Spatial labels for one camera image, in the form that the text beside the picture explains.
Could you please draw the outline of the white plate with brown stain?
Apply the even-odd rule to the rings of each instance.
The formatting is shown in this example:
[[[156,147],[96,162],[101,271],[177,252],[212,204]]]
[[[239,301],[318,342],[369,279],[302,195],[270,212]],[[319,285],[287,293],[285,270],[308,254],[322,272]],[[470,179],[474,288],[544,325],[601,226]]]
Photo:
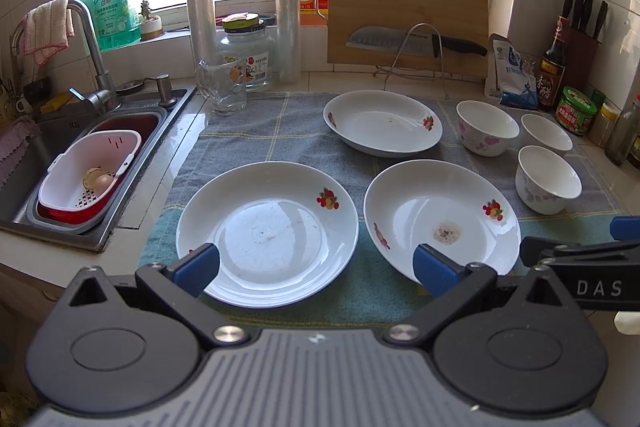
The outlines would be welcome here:
[[[378,252],[412,281],[413,251],[421,244],[459,265],[483,262],[500,275],[518,259],[521,229],[506,196],[451,162],[417,159],[385,169],[367,188],[363,217]]]

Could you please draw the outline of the short plastic wrap roll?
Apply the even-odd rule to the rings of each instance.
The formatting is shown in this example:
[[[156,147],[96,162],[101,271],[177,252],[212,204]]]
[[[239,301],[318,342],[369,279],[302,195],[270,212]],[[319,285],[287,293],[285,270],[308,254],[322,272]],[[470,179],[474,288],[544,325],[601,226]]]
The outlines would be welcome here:
[[[214,0],[186,0],[194,64],[213,65],[217,55]]]

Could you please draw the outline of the steel kitchen faucet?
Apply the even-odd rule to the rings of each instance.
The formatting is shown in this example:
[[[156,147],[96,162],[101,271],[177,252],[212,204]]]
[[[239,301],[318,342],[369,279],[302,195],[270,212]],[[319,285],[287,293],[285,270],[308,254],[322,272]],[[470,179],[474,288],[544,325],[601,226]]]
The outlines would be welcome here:
[[[88,6],[81,0],[70,0],[68,7],[70,8],[72,16],[76,13],[81,22],[86,46],[91,57],[94,71],[96,72],[96,87],[98,87],[96,91],[87,94],[81,94],[75,88],[70,88],[68,91],[70,91],[73,96],[76,96],[79,101],[91,106],[96,113],[104,114],[111,112],[111,110],[119,106],[118,96],[111,74],[104,65]],[[24,22],[21,20],[14,29],[11,37],[11,54],[13,56],[17,56],[20,53],[23,54],[23,37]]]

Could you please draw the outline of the stainless steel sink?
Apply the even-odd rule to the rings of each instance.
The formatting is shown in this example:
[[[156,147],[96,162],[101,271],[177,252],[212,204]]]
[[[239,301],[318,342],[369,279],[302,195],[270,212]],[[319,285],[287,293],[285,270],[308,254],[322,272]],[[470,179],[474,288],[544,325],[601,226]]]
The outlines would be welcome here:
[[[100,117],[93,113],[81,113],[67,106],[62,109],[60,116],[41,119],[38,122],[39,134],[29,141],[22,161],[1,187],[1,230],[85,251],[103,251],[108,236],[134,194],[146,167],[193,93],[192,87],[175,89],[172,94],[177,103],[168,109],[158,105],[158,94],[139,92],[125,96],[118,109]],[[154,113],[160,117],[160,121],[143,145],[141,155],[134,161],[132,173],[125,176],[125,181],[119,185],[114,198],[98,221],[94,222],[90,229],[78,232],[39,218],[36,211],[37,192],[51,162],[101,122],[119,116],[143,113]]]

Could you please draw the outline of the dark vinegar bottle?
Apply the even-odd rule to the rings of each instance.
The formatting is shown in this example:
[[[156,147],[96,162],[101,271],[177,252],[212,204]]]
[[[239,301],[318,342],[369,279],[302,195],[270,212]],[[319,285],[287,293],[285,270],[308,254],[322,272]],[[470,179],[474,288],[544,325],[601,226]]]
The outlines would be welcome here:
[[[541,110],[553,108],[565,70],[565,38],[568,19],[559,16],[550,48],[544,52],[536,74],[537,102]]]

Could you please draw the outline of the white colander basket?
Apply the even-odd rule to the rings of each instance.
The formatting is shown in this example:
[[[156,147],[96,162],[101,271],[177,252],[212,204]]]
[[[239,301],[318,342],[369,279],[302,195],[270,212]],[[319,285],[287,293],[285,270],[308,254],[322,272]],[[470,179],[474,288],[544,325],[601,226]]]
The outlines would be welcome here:
[[[92,132],[58,155],[38,191],[38,204],[55,219],[78,225],[110,200],[142,144],[134,130]]]

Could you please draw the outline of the egg in colander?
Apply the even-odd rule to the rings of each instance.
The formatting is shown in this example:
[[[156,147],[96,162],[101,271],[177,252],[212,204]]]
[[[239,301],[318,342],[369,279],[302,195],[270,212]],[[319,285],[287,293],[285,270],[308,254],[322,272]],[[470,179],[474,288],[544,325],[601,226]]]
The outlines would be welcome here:
[[[82,178],[82,186],[93,195],[100,196],[115,182],[115,177],[101,167],[88,169]]]

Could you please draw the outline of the purple rag on sink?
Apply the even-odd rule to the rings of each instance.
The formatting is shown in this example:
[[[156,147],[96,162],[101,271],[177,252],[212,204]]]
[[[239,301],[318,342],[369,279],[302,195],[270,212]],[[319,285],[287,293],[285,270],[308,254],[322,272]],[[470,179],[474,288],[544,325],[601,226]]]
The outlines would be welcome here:
[[[29,141],[39,134],[38,126],[30,117],[20,117],[1,130],[0,142],[0,186],[6,184],[9,177],[22,161]]]

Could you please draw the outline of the clear drinking glass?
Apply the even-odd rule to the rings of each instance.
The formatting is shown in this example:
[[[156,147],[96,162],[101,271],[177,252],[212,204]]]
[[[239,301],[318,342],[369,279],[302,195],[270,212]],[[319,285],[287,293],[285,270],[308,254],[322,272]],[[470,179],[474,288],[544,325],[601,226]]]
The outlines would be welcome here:
[[[215,113],[230,115],[246,107],[245,62],[198,62],[195,69],[198,91],[206,98]]]

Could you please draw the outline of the green lid sauce jar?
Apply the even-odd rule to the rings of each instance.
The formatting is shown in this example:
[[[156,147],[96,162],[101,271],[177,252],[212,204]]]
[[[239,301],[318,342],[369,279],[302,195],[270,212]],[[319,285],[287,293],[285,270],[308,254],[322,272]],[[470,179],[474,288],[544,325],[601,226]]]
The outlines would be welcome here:
[[[588,96],[575,88],[565,87],[556,106],[554,118],[566,131],[583,136],[589,130],[597,110],[597,105]]]

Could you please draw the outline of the grey and teal checked towel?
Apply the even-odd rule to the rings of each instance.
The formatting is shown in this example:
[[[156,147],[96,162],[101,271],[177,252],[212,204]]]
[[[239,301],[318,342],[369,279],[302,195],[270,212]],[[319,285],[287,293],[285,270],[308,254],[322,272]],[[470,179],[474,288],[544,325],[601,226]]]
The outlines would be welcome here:
[[[388,159],[354,150],[333,133],[323,120],[327,94],[294,93],[254,95],[246,109],[230,117],[210,116],[177,178],[166,204],[139,259],[176,261],[176,230],[188,200],[206,182],[235,167],[263,160],[294,161],[318,168],[337,179],[355,205],[372,179],[390,166]],[[506,195],[526,236],[594,244],[610,240],[610,222],[624,213],[622,201],[608,185],[585,147],[575,145],[566,159],[582,181],[582,195],[557,216],[544,217],[524,205],[515,192],[514,176],[518,147],[510,146],[495,158],[469,152],[458,140],[453,101],[426,101],[442,123],[442,139],[426,157],[450,161],[468,168]],[[326,289],[295,305],[268,310],[249,310],[216,303],[206,305],[245,324],[312,327],[373,327],[406,317],[430,301],[424,289],[392,268],[378,253],[366,230],[359,235],[356,253],[348,267]]]

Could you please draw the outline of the sink soap dispenser pump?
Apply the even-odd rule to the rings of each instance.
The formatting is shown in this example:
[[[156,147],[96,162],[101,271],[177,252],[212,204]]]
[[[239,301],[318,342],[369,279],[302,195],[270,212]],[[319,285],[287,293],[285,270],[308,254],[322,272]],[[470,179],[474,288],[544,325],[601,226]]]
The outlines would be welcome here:
[[[145,81],[153,81],[156,84],[158,97],[158,105],[164,109],[174,107],[177,99],[172,94],[171,80],[168,74],[158,75],[155,77],[146,77]]]

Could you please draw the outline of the tall plastic wrap roll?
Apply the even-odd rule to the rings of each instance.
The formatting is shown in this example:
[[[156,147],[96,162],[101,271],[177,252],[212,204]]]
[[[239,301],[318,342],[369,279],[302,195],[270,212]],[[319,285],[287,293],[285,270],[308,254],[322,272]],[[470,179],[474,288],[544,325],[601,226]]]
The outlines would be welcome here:
[[[283,84],[298,83],[302,73],[299,0],[274,0],[274,3],[277,19],[279,80]]]

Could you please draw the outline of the glass jar green lid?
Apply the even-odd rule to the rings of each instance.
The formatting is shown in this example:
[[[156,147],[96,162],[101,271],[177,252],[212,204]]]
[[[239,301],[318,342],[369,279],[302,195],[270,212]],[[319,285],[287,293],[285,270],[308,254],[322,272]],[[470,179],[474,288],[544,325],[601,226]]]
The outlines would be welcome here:
[[[243,64],[247,91],[267,90],[276,66],[276,43],[267,35],[266,22],[256,13],[234,13],[222,19],[222,29],[219,52],[224,61]]]

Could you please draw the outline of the green dish soap bottle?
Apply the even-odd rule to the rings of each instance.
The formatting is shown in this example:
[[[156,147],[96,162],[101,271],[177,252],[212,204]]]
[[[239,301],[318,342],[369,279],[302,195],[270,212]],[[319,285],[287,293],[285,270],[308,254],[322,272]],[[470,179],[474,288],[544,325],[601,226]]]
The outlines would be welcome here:
[[[140,39],[137,15],[128,0],[91,0],[90,10],[101,51],[128,46]]]

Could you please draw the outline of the white bowl small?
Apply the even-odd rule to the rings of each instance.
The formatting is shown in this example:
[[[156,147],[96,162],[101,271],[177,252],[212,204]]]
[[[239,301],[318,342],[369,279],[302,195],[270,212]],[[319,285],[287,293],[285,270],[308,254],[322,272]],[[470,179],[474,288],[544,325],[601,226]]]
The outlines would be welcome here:
[[[565,156],[574,148],[570,136],[557,124],[537,114],[521,116],[522,145],[538,145]]]

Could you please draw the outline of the clear glass oil bottle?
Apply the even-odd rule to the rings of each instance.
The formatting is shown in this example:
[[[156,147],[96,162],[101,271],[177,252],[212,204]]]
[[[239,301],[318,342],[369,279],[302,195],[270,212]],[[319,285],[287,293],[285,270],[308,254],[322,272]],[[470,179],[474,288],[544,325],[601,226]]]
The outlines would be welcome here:
[[[639,133],[640,124],[640,95],[636,95],[632,105],[618,117],[608,141],[605,143],[604,153],[609,161],[621,166],[634,145]]]

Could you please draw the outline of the white bowl front pale flowers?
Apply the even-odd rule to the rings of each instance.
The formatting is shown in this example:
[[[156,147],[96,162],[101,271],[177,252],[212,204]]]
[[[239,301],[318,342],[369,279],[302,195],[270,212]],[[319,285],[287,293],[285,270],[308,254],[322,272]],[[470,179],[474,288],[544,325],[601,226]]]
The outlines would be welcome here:
[[[529,209],[554,216],[578,199],[582,181],[563,157],[542,146],[526,145],[518,151],[515,188]]]

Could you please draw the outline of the red wash basin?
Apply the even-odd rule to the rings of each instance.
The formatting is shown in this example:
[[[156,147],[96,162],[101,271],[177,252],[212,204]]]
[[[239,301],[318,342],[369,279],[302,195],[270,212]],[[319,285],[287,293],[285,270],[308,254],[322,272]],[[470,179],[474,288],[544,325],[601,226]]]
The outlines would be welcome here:
[[[138,115],[119,116],[119,117],[110,118],[110,119],[107,119],[106,121],[101,122],[101,124],[98,124],[93,130],[89,131],[89,133],[87,133],[86,135],[96,131],[107,131],[107,130],[134,130],[139,132],[142,136],[142,144],[138,150],[136,158],[134,158],[134,161],[135,161],[141,155],[143,145],[145,144],[146,141],[148,141],[152,132],[157,127],[159,121],[160,121],[160,117],[158,117],[154,113],[143,113]],[[50,221],[54,225],[61,225],[61,227],[63,228],[69,228],[78,232],[83,232],[90,229],[94,225],[94,222],[98,221],[98,218],[101,217],[104,211],[107,210],[107,206],[111,202],[111,200],[114,198],[116,191],[119,188],[119,185],[125,181],[125,176],[127,176],[127,174],[129,173],[132,173],[133,165],[134,163],[132,163],[131,167],[124,174],[124,177],[120,180],[119,184],[117,184],[115,188],[115,192],[111,196],[108,203],[101,210],[99,210],[93,217],[90,217],[88,220],[84,222],[80,222],[78,223],[78,225],[72,225],[71,223],[63,222],[60,219],[55,219],[55,217],[50,216],[46,210],[40,207],[40,205],[38,204],[38,194],[37,194],[36,211],[37,211],[38,217],[43,220]]]

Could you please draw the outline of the yellow lid spice jar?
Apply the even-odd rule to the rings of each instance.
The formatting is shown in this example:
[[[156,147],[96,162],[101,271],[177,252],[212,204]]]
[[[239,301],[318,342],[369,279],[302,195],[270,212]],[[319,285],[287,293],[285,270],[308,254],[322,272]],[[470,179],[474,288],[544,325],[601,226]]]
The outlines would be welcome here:
[[[604,147],[610,137],[620,112],[614,106],[604,101],[594,118],[593,125],[588,133],[588,139],[598,147]]]

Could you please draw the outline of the salt bag white blue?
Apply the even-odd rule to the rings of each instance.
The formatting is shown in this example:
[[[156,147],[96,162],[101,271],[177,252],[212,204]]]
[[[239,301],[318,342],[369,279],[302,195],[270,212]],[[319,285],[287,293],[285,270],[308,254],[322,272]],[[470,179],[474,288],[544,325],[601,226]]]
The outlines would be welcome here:
[[[488,74],[484,95],[501,105],[535,110],[538,106],[536,80],[525,69],[523,57],[503,36],[488,40]]]

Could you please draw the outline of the small potted plant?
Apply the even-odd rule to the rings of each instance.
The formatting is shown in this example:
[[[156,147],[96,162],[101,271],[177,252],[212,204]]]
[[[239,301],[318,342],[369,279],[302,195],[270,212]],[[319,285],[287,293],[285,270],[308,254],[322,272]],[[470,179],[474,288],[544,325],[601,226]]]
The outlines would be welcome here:
[[[152,13],[149,2],[140,4],[140,35],[142,41],[149,41],[164,34],[163,22],[159,15]]]

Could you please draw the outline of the pink white dish cloth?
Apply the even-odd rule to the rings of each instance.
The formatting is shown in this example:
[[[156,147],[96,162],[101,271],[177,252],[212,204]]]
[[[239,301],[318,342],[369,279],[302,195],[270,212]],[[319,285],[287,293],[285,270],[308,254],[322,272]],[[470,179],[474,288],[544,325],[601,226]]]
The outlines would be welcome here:
[[[75,35],[70,0],[52,0],[30,10],[23,18],[23,54],[31,56],[37,66],[68,48]]]

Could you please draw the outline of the knife block with knives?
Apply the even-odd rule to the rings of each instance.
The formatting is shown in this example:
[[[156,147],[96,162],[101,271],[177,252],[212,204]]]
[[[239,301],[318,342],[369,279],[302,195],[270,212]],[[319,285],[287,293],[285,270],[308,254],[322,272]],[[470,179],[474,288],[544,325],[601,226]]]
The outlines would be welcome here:
[[[593,0],[564,0],[562,17],[564,24],[565,70],[562,83],[585,91],[591,67],[600,43],[600,32],[608,16],[608,2],[602,1],[591,32]]]

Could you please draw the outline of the white bowl pink flowers large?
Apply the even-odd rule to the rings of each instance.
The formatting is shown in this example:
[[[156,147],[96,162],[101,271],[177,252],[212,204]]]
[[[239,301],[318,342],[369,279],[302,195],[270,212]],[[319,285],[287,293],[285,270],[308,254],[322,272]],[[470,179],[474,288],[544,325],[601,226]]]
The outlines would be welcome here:
[[[485,102],[461,101],[456,113],[459,141],[480,156],[500,156],[520,134],[520,126],[513,117]]]

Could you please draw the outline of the white plate fruit print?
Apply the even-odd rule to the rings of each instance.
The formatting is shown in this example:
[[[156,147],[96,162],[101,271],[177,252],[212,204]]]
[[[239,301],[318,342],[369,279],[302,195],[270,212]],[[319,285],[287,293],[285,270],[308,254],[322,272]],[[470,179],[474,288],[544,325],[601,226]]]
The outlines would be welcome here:
[[[359,90],[337,95],[323,119],[354,150],[381,158],[408,158],[442,139],[442,123],[426,105],[408,96]]]

